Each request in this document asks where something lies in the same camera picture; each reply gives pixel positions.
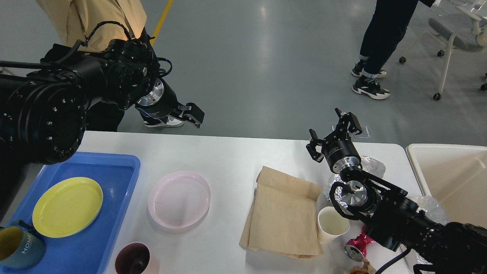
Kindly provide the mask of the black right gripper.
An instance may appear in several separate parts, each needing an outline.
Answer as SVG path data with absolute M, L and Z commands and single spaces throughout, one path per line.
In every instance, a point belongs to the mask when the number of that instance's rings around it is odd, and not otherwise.
M 328 144 L 328 137 L 319 139 L 316 132 L 309 129 L 311 139 L 307 145 L 308 153 L 318 163 L 325 159 L 334 174 L 339 174 L 346 167 L 361 169 L 361 157 L 353 145 L 350 134 L 354 136 L 362 134 L 362 126 L 353 113 L 343 112 L 339 108 L 334 108 L 334 111 L 339 121 L 330 134 L 330 143 Z M 322 151 L 317 151 L 317 146 L 322 147 Z

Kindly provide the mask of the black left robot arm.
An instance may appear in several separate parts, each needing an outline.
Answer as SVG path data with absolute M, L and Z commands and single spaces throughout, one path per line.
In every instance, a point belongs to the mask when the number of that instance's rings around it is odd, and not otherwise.
M 131 35 L 122 23 L 101 21 L 72 47 L 54 44 L 39 63 L 1 61 L 32 69 L 25 77 L 1 74 L 1 217 L 5 217 L 28 163 L 66 161 L 80 147 L 95 104 L 143 116 L 174 118 L 200 128 L 205 113 L 178 102 L 145 30 Z

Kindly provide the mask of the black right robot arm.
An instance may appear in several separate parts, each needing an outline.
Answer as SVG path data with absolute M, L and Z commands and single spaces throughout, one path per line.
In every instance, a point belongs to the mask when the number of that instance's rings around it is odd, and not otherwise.
M 329 196 L 334 209 L 348 220 L 364 223 L 365 235 L 381 246 L 396 251 L 406 250 L 384 264 L 376 272 L 416 251 L 427 264 L 415 264 L 413 271 L 436 274 L 485 274 L 487 270 L 486 229 L 470 223 L 449 222 L 446 225 L 430 220 L 419 205 L 407 197 L 407 191 L 363 170 L 361 158 L 350 137 L 363 130 L 353 113 L 336 108 L 339 117 L 334 130 L 319 139 L 310 129 L 306 145 L 316 162 L 326 160 L 330 171 L 340 176 Z

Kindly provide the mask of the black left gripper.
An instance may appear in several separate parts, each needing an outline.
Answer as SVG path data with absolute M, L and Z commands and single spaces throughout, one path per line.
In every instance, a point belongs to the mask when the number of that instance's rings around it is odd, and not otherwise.
M 157 78 L 151 92 L 136 101 L 135 108 L 140 112 L 144 124 L 184 124 L 184 122 L 188 122 L 199 129 L 204 121 L 205 112 L 192 102 L 178 106 L 176 109 L 177 119 L 172 116 L 153 118 L 141 110 L 140 107 L 162 104 L 165 89 L 163 80 Z

